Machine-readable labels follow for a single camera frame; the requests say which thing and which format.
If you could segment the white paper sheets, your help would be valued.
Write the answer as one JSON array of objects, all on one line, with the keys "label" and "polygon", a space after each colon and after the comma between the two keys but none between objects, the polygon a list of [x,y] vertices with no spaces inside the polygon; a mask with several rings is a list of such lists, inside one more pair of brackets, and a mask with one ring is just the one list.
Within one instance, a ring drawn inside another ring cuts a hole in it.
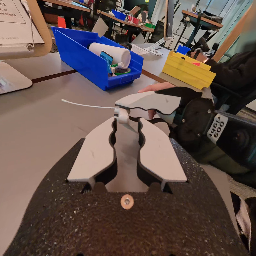
[{"label": "white paper sheets", "polygon": [[140,48],[140,47],[138,47],[137,45],[135,45],[135,44],[131,44],[131,51],[132,52],[134,52],[134,53],[136,53],[137,55],[139,55],[139,56],[142,56],[142,55],[145,55],[145,54],[148,54],[148,53],[150,53],[149,51],[147,51],[147,50],[145,50],[145,49],[143,49],[143,48]]}]

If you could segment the wooden instruction board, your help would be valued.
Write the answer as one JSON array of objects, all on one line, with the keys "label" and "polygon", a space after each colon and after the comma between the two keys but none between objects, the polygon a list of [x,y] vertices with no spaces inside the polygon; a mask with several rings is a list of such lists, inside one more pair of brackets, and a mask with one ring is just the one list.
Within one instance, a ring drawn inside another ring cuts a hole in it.
[{"label": "wooden instruction board", "polygon": [[0,60],[40,57],[48,54],[52,47],[52,38],[37,1],[27,1],[32,20],[39,31],[44,44],[10,44],[0,46]]}]

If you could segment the person's right hand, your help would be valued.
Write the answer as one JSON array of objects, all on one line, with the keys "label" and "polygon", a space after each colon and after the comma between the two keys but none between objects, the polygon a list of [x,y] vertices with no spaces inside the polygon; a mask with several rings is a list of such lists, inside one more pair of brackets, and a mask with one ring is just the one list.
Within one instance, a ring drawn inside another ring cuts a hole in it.
[{"label": "person's right hand", "polygon": [[[152,84],[148,85],[147,87],[141,89],[138,91],[138,93],[143,93],[143,92],[148,92],[148,91],[159,91],[159,90],[164,90],[164,89],[169,89],[169,88],[175,88],[176,86],[169,83],[169,82],[163,82],[163,83],[157,83],[157,84]],[[155,110],[149,110],[148,115],[149,119],[153,119],[155,116],[156,111]]]}]

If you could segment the white plug with thin cable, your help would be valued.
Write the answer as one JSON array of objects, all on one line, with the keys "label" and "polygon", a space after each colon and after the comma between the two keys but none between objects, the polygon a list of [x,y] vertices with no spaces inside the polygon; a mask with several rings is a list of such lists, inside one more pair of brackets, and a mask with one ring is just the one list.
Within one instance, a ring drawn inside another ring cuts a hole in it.
[{"label": "white plug with thin cable", "polygon": [[130,118],[129,118],[129,113],[130,111],[115,106],[115,107],[102,107],[102,106],[94,106],[94,105],[85,105],[85,104],[78,104],[74,102],[67,101],[65,99],[61,99],[62,102],[69,103],[69,104],[74,104],[78,106],[83,106],[83,107],[91,107],[91,108],[101,108],[101,109],[113,109],[114,110],[114,118],[117,119],[117,122],[121,125],[123,125],[125,128],[129,129],[130,131],[134,133],[138,133],[131,125],[130,125]]}]

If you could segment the white foam cylinder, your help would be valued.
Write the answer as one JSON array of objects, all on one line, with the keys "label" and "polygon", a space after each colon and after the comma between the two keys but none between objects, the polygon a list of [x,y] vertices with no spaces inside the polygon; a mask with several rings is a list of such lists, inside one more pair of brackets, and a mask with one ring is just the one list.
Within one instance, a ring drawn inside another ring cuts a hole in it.
[{"label": "white foam cylinder", "polygon": [[100,56],[102,51],[107,53],[113,58],[112,63],[122,63],[122,66],[120,67],[122,67],[123,69],[128,68],[130,65],[131,53],[130,50],[127,48],[110,46],[101,43],[91,43],[89,46],[89,50],[98,56]]}]

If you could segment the black and white cloth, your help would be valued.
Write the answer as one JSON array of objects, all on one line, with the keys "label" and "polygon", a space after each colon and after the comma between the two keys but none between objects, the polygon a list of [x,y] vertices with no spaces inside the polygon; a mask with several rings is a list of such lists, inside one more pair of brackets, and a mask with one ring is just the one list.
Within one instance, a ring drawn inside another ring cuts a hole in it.
[{"label": "black and white cloth", "polygon": [[256,255],[256,198],[245,200],[231,193],[239,236],[251,256]]}]

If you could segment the black office chair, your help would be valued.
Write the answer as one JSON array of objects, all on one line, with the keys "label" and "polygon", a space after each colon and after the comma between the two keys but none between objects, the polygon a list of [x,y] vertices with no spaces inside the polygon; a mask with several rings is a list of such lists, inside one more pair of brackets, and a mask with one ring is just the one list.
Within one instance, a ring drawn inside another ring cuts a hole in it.
[{"label": "black office chair", "polygon": [[158,20],[149,43],[156,43],[164,37],[164,22]]}]

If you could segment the blue box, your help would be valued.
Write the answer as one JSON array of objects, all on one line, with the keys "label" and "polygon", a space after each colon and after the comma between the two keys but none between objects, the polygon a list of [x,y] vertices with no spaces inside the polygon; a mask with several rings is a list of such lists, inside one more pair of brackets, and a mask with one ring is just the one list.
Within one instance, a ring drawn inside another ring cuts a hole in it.
[{"label": "blue box", "polygon": [[107,62],[107,72],[108,72],[109,75],[113,76],[113,72],[111,70],[111,65],[112,65],[112,62],[113,62],[113,57],[110,56],[108,53],[106,53],[104,51],[101,51],[100,57],[103,58],[104,60],[106,60],[106,62]]}]

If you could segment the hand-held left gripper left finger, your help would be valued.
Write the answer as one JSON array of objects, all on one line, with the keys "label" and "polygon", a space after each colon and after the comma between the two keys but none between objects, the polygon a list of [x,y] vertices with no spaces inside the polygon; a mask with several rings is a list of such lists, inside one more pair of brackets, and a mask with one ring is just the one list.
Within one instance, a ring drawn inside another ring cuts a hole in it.
[{"label": "hand-held left gripper left finger", "polygon": [[116,177],[116,131],[117,120],[111,117],[85,137],[67,177],[69,182],[87,182],[93,188],[98,182],[106,185]]}]

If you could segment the person's right forearm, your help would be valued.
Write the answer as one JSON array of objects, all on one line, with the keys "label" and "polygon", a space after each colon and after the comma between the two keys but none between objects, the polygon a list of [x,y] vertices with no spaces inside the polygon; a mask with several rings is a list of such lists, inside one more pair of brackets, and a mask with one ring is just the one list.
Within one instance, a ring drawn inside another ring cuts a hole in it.
[{"label": "person's right forearm", "polygon": [[229,174],[235,181],[256,188],[255,167],[247,168],[229,157],[211,141],[202,141],[198,149],[190,155],[201,164],[212,165]]}]

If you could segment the slanted wooden beam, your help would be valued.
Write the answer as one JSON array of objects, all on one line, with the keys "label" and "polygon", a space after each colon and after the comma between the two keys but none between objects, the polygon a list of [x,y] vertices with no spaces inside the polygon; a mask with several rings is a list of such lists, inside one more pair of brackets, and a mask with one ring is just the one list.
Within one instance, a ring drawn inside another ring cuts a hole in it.
[{"label": "slanted wooden beam", "polygon": [[219,62],[222,59],[222,57],[225,55],[225,53],[234,45],[234,43],[237,41],[237,39],[239,38],[243,30],[247,30],[246,26],[247,24],[252,22],[254,16],[255,16],[255,1],[253,1],[251,6],[245,12],[242,18],[238,21],[238,23],[235,25],[233,30],[228,33],[227,38],[224,40],[224,42],[221,44],[221,46],[217,50],[216,54],[213,57],[213,59],[216,62]]}]

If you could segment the white board base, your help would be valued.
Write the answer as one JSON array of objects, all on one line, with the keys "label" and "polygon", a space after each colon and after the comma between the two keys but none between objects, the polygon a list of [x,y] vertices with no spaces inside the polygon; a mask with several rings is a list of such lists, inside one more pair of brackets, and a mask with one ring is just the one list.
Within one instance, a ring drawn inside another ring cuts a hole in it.
[{"label": "white board base", "polygon": [[30,88],[33,82],[5,62],[0,62],[0,95]]}]

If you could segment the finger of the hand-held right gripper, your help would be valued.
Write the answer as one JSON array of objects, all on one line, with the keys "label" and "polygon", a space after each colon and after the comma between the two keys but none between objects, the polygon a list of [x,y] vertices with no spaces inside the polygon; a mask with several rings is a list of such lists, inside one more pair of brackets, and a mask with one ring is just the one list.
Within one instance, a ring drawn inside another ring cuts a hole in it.
[{"label": "finger of the hand-held right gripper", "polygon": [[154,117],[152,119],[150,119],[148,110],[131,109],[129,117],[130,117],[130,120],[132,120],[134,122],[137,122],[139,118],[144,118],[152,124],[156,124],[156,123],[176,124],[175,123],[175,115],[176,115],[176,110],[174,110],[169,115],[162,114],[162,113],[156,111]]},{"label": "finger of the hand-held right gripper", "polygon": [[179,107],[180,102],[181,97],[177,96],[158,93],[137,93],[117,100],[115,106],[125,109],[155,110],[160,114],[170,115]]}]

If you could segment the wooden desk with black legs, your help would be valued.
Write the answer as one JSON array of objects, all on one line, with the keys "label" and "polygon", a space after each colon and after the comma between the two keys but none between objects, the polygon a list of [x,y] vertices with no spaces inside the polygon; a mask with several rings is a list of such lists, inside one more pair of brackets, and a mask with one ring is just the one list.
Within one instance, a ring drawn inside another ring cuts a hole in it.
[{"label": "wooden desk with black legs", "polygon": [[[195,14],[186,10],[182,10],[181,13],[183,15],[183,18],[181,21],[184,21],[185,25],[177,43],[181,43],[183,46],[190,47],[198,31],[202,30],[203,28],[206,28],[207,31],[209,30],[216,31],[223,27],[221,23],[218,23],[209,18],[203,17],[202,14]],[[187,42],[183,43],[181,42],[181,38],[183,37],[183,34],[186,28],[188,27],[188,24],[194,25],[194,30],[190,34],[190,37],[188,38]]]}]

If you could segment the green tape roll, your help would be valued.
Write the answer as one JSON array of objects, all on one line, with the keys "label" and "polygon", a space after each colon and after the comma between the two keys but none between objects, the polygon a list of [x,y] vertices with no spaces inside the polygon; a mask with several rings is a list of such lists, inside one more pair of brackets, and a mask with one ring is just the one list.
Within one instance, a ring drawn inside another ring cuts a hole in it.
[{"label": "green tape roll", "polygon": [[131,72],[130,68],[126,68],[126,69],[118,68],[118,69],[115,69],[115,72],[113,75],[115,76],[126,75],[126,74],[129,74],[130,72]]}]

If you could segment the small blue plastic bin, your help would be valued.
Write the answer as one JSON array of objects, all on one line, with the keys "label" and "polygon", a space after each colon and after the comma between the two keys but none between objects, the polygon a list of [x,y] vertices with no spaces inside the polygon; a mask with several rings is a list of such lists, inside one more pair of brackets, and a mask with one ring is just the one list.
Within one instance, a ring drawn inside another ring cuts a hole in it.
[{"label": "small blue plastic bin", "polygon": [[191,49],[186,47],[186,46],[179,45],[177,50],[176,50],[176,53],[180,53],[180,54],[186,55],[190,50]]}]

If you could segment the yellow plastic bin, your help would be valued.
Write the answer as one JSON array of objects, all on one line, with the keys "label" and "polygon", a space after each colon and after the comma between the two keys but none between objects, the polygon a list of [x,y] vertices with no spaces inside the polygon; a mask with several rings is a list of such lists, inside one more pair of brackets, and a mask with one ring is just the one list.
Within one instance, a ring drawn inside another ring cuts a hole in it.
[{"label": "yellow plastic bin", "polygon": [[162,72],[200,90],[208,88],[216,76],[210,66],[174,51],[168,54]]}]

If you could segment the blue plastic tray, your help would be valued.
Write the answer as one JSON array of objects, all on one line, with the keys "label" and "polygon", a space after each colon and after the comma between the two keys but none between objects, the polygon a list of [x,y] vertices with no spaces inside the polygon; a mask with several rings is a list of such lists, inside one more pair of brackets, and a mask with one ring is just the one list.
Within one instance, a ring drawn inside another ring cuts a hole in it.
[{"label": "blue plastic tray", "polygon": [[117,19],[120,19],[122,21],[125,21],[126,19],[126,14],[124,14],[123,12],[119,12],[119,11],[116,11],[114,9],[111,10],[111,12],[113,13],[113,15],[117,18]]}]

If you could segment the printed instruction sheet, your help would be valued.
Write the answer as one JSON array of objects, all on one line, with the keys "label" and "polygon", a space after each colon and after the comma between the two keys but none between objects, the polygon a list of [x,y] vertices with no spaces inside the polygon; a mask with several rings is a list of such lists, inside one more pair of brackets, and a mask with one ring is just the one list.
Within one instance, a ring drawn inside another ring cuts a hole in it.
[{"label": "printed instruction sheet", "polygon": [[0,1],[0,44],[44,44],[27,1]]}]

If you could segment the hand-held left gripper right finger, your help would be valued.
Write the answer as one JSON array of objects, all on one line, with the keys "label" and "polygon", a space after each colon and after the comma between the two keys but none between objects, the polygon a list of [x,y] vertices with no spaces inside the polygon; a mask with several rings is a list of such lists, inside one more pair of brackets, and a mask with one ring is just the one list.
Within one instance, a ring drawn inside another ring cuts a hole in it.
[{"label": "hand-held left gripper right finger", "polygon": [[148,187],[158,183],[161,190],[165,190],[168,183],[186,183],[188,179],[170,138],[144,118],[139,118],[138,133],[138,178]]}]

